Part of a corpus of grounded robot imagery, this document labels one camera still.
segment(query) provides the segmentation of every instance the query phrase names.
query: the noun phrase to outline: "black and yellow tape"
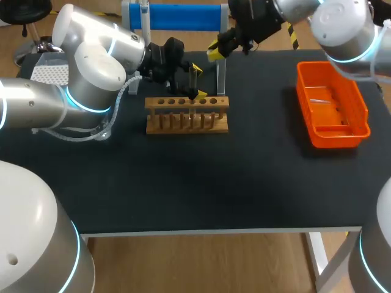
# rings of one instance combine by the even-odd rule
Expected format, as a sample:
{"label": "black and yellow tape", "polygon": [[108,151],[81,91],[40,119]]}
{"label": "black and yellow tape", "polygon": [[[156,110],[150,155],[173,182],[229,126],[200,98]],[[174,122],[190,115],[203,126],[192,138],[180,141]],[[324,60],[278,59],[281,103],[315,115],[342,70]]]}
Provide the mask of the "black and yellow tape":
{"label": "black and yellow tape", "polygon": [[[50,11],[50,14],[52,15],[57,15],[59,14],[60,11]],[[92,12],[94,15],[98,15],[98,16],[113,16],[113,17],[121,17],[120,15],[116,14],[116,13],[110,13],[110,12]]]}
{"label": "black and yellow tape", "polygon": [[287,22],[288,33],[291,38],[291,44],[294,50],[300,49],[299,41],[294,32],[293,25]]}

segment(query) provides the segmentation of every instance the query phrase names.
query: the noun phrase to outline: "stool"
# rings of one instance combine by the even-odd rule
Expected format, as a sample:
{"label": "stool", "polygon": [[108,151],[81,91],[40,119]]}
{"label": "stool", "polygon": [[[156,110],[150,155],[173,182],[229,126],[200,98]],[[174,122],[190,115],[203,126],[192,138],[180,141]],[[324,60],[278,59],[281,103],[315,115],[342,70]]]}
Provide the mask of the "stool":
{"label": "stool", "polygon": [[22,36],[31,35],[31,41],[20,46],[13,55],[19,67],[29,53],[62,52],[51,43],[51,37],[40,37],[35,22],[46,17],[52,9],[50,0],[1,0],[0,20],[9,24],[23,25]]}

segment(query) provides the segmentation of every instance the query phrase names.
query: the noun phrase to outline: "white table frame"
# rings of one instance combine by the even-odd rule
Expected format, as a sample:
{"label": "white table frame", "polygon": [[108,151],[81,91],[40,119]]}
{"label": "white table frame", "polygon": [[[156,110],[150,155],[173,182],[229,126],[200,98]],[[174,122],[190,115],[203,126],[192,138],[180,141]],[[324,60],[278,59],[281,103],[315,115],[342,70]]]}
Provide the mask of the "white table frame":
{"label": "white table frame", "polygon": [[[348,261],[361,227],[337,228],[281,228],[281,229],[225,229],[225,230],[181,230],[181,231],[147,231],[125,233],[81,234],[86,243],[90,237],[129,237],[129,236],[163,236],[163,235],[205,235],[205,234],[266,234],[266,233],[305,233],[309,246],[311,263],[315,273],[317,293],[328,293],[343,276],[348,273]],[[348,237],[328,261],[322,232],[349,232]]]}

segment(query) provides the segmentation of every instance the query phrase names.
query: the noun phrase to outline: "wooden peg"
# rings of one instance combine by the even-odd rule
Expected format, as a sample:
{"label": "wooden peg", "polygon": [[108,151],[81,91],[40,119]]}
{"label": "wooden peg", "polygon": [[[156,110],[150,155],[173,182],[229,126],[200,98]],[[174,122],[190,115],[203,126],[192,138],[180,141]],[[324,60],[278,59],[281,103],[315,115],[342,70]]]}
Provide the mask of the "wooden peg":
{"label": "wooden peg", "polygon": [[190,129],[193,129],[194,126],[194,114],[190,114]]}
{"label": "wooden peg", "polygon": [[174,128],[174,113],[170,113],[170,129]]}
{"label": "wooden peg", "polygon": [[223,116],[224,116],[224,109],[223,109],[223,108],[220,108],[219,119],[222,119]]}
{"label": "wooden peg", "polygon": [[213,128],[213,126],[214,126],[214,116],[215,116],[215,113],[212,112],[212,114],[210,116],[210,128]]}
{"label": "wooden peg", "polygon": [[185,120],[185,118],[184,118],[184,113],[181,112],[181,120],[180,120],[180,128],[181,128],[181,129],[183,129],[184,120]]}
{"label": "wooden peg", "polygon": [[204,124],[205,124],[205,114],[201,113],[201,128],[203,128]]}
{"label": "wooden peg", "polygon": [[159,127],[163,129],[163,114],[159,114]]}
{"label": "wooden peg", "polygon": [[155,120],[155,108],[151,108],[150,113],[151,113],[151,121],[153,123],[153,121]]}

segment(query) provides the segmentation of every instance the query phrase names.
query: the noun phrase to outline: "wooden floor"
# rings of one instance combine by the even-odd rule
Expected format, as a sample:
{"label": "wooden floor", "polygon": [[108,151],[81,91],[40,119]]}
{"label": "wooden floor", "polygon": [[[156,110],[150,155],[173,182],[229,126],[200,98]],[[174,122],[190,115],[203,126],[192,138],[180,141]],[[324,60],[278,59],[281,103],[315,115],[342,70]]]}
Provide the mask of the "wooden floor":
{"label": "wooden floor", "polygon": [[[54,9],[60,9],[65,2],[69,1],[53,1]],[[119,0],[71,2],[92,11],[120,13]],[[48,16],[37,23],[41,35],[51,35],[54,20],[55,16]],[[302,49],[319,48],[306,23],[295,26],[295,31]],[[183,40],[187,51],[205,51],[216,34],[153,32],[152,40],[162,45],[170,36]],[[18,68],[12,55],[25,41],[21,27],[0,27],[0,38],[0,76],[14,77]],[[292,49],[286,28],[259,47],[281,49]],[[385,90],[387,104],[391,104],[391,91]],[[329,258],[344,238],[344,233],[323,233]],[[97,293],[314,292],[312,269],[300,234],[99,238],[90,244],[90,249],[97,271]],[[345,278],[333,292],[352,292],[349,281]]]}

